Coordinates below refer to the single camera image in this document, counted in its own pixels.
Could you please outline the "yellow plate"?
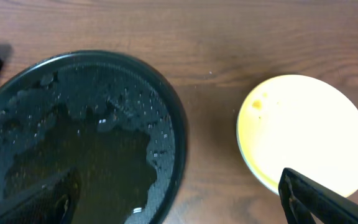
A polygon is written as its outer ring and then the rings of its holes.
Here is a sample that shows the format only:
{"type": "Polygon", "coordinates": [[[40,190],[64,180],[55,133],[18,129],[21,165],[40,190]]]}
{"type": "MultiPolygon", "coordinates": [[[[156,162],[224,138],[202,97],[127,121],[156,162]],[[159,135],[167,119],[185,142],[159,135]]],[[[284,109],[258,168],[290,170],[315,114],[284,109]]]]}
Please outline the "yellow plate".
{"type": "Polygon", "coordinates": [[[273,193],[286,168],[343,197],[358,190],[358,109],[326,82],[304,75],[262,82],[243,101],[236,134],[249,170],[273,193]]]}

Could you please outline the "black round tray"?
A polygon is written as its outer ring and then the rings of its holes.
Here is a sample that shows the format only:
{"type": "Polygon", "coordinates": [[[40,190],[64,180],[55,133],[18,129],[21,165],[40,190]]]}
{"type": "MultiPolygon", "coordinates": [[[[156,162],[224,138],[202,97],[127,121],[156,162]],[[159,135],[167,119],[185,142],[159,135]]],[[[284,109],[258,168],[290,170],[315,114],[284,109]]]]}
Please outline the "black round tray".
{"type": "Polygon", "coordinates": [[[129,55],[57,55],[0,88],[0,203],[75,168],[74,223],[162,223],[183,177],[186,147],[177,93],[129,55]]]}

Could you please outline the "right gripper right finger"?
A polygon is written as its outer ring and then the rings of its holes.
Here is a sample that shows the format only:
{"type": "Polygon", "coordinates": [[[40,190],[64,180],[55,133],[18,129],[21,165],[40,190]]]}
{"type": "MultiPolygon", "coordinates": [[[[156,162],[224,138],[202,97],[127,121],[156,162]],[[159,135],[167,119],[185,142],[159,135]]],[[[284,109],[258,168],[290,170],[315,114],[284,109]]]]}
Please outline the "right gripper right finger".
{"type": "Polygon", "coordinates": [[[357,223],[358,204],[327,189],[299,172],[285,168],[278,192],[289,224],[357,223]]]}

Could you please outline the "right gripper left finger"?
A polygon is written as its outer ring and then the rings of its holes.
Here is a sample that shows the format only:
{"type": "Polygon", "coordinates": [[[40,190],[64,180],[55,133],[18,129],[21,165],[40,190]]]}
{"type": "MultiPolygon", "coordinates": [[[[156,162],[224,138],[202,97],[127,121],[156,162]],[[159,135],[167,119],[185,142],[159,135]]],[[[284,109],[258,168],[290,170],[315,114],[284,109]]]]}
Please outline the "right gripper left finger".
{"type": "Polygon", "coordinates": [[[0,202],[0,223],[71,223],[81,177],[72,167],[0,202]]]}

